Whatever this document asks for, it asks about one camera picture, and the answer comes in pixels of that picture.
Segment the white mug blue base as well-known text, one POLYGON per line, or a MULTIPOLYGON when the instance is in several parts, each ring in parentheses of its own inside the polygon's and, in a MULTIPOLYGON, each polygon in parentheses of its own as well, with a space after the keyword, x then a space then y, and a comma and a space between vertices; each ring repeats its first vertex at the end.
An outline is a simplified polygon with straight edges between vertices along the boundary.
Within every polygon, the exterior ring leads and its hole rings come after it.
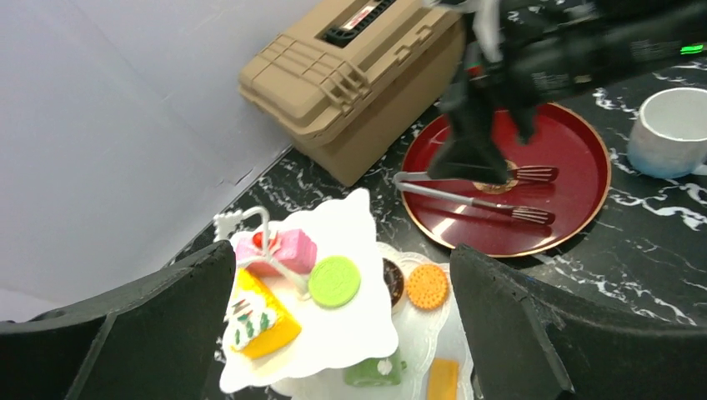
POLYGON ((639 108, 627 145, 633 169, 652 178, 706 174, 706 91, 657 92, 639 108))

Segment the orange round cookie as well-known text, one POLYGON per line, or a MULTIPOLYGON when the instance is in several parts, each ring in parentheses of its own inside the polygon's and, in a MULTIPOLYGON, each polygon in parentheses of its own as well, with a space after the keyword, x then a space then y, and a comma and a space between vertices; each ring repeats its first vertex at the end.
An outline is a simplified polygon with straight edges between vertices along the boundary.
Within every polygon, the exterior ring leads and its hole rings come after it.
POLYGON ((406 290, 409 301, 418 309, 432 311, 440 308, 449 295, 449 280, 437 264, 417 266, 408 276, 406 290))

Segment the metal tongs with white handle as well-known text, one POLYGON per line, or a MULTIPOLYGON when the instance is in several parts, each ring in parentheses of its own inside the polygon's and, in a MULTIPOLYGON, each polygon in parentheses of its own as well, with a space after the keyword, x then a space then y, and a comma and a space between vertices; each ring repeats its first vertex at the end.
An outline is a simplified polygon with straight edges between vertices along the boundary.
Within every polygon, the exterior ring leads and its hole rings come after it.
POLYGON ((492 202, 488 195, 506 194, 523 184, 550 185, 559 176, 559 169, 547 165, 518 166, 508 162, 505 183, 482 183, 444 178, 432 179, 426 172, 397 172, 394 185, 400 192, 444 200, 459 205, 483 209, 526 223, 548 226, 555 220, 552 212, 525 205, 492 202))

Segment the orange square cake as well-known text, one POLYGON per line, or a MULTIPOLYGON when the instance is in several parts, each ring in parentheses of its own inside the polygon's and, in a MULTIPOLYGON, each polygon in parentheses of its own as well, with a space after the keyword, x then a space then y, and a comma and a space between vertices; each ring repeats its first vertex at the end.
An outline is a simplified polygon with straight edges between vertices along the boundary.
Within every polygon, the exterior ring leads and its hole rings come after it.
POLYGON ((435 358, 428 374, 427 400, 456 400, 459 363, 455 360, 435 358))

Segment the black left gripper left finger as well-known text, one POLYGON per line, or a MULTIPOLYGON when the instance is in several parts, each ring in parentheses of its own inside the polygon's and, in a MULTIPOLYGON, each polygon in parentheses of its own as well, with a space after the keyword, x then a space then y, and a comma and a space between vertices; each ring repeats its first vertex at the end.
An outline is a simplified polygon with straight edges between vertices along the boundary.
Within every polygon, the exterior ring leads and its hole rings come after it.
POLYGON ((2 322, 2 398, 199 398, 235 270, 220 241, 96 297, 2 322))

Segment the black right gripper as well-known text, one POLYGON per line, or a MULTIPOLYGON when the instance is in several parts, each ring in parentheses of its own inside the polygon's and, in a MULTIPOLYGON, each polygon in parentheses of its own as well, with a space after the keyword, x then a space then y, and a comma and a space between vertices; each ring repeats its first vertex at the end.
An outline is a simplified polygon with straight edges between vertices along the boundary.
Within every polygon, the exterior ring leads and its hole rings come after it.
POLYGON ((461 61, 439 110, 449 124, 427 173, 433 179, 503 184, 503 154, 492 139, 494 109, 509 111, 518 135, 534 135, 538 105, 570 98, 599 86, 608 64, 600 35, 608 27, 606 1, 501 1, 501 62, 490 62, 476 40, 474 56, 483 76, 471 83, 461 61))

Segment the yellow cake slice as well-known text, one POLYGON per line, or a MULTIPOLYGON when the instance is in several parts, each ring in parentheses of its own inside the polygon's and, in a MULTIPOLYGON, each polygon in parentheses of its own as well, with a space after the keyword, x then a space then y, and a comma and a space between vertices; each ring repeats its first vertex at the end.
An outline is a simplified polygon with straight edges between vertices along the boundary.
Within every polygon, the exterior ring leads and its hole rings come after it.
POLYGON ((236 274, 224 320, 227 348, 251 360, 277 352, 302 331, 269 287, 246 269, 236 274))

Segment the pink cake with cherry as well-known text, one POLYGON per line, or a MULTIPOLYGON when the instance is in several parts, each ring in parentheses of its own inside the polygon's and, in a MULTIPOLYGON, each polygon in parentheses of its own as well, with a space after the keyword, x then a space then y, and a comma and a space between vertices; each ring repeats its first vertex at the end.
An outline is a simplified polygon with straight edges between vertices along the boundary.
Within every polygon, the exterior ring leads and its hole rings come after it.
MULTIPOLYGON (((242 232, 233 237, 239 263, 264 255, 263 232, 242 232)), ((271 230, 268 249, 274 259, 300 275, 309 275, 317 260, 317 244, 299 228, 271 230)))

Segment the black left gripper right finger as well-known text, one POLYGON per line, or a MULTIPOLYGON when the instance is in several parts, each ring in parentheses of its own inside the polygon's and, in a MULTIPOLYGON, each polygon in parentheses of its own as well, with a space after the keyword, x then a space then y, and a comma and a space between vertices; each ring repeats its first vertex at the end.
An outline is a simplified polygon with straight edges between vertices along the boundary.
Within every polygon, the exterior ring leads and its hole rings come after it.
POLYGON ((450 277, 487 399, 703 399, 706 330, 592 302, 461 245, 450 277))

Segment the tan plastic toolbox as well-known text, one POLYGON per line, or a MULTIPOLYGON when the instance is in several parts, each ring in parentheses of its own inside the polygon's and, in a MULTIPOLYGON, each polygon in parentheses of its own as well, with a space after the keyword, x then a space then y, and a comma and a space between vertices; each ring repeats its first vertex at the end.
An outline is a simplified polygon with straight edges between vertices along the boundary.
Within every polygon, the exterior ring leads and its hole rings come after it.
POLYGON ((345 186, 444 92, 464 21, 419 1, 322 1, 241 70, 239 91, 345 186))

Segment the green round macaron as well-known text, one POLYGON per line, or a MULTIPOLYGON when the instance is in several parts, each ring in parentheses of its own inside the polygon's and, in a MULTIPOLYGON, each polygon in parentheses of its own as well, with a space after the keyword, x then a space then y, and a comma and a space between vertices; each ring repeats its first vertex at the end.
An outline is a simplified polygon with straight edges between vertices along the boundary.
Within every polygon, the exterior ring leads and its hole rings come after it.
POLYGON ((308 292, 322 308, 340 308, 358 293, 361 275, 355 262, 330 256, 317 262, 308 279, 308 292))

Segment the white three-tier dessert stand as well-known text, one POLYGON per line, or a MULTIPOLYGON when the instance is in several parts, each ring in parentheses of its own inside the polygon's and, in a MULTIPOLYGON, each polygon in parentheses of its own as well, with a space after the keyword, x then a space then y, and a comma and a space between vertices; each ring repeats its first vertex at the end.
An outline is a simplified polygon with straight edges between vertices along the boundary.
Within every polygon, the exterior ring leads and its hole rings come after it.
POLYGON ((392 314, 383 258, 403 271, 405 288, 417 266, 436 263, 377 242, 368 190, 356 189, 343 199, 292 213, 281 222, 271 222, 268 210, 260 206, 219 214, 213 221, 216 238, 229 242, 234 254, 233 237, 263 232, 264 255, 238 262, 235 254, 236 274, 246 269, 258 277, 302 327, 289 345, 254 360, 227 348, 225 329, 225 366, 219 383, 223 392, 272 386, 295 399, 426 399, 430 366, 435 358, 444 358, 459 363, 457 399, 473 396, 469 380, 473 361, 449 266, 437 264, 449 280, 449 295, 442 307, 418 309, 409 301, 406 290, 403 307, 392 314), (316 263, 330 256, 345 256, 356 263, 361 284, 349 303, 333 309, 320 307, 308 292, 310 274, 297 274, 273 258, 268 249, 270 231, 293 228, 304 230, 317 244, 316 263), (345 368, 369 358, 390 356, 407 363, 398 386, 351 387, 343 381, 345 368))

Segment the chocolate glazed donut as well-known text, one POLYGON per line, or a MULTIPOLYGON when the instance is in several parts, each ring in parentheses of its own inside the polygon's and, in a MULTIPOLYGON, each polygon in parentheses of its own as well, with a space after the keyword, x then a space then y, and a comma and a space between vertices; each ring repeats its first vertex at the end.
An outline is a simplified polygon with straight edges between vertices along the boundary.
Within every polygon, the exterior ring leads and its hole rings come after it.
POLYGON ((383 258, 384 281, 389 290, 391 313, 397 313, 404 305, 406 295, 405 276, 400 267, 393 261, 383 258))

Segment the red round tray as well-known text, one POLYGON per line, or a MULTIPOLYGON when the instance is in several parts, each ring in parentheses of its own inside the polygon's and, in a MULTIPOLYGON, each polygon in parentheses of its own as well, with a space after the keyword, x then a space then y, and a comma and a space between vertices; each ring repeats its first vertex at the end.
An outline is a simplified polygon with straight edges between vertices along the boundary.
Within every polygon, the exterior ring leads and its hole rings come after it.
POLYGON ((522 222, 496 212, 403 192, 402 202, 418 228, 435 242, 466 244, 494 258, 540 253, 581 231, 602 208, 611 179, 603 140, 584 119, 557 104, 538 107, 536 131, 525 146, 505 111, 494 115, 493 138, 507 163, 520 167, 557 167, 550 185, 523 184, 506 194, 488 195, 494 203, 540 208, 555 215, 548 226, 522 222))

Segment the green swirl roll cake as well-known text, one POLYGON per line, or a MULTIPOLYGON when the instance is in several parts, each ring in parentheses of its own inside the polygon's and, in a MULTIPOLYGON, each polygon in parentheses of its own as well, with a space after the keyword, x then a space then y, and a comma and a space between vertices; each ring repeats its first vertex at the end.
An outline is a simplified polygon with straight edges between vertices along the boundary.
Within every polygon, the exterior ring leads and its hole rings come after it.
POLYGON ((397 357, 369 358, 345 368, 343 381, 355 388, 398 386, 406 368, 407 363, 397 357))

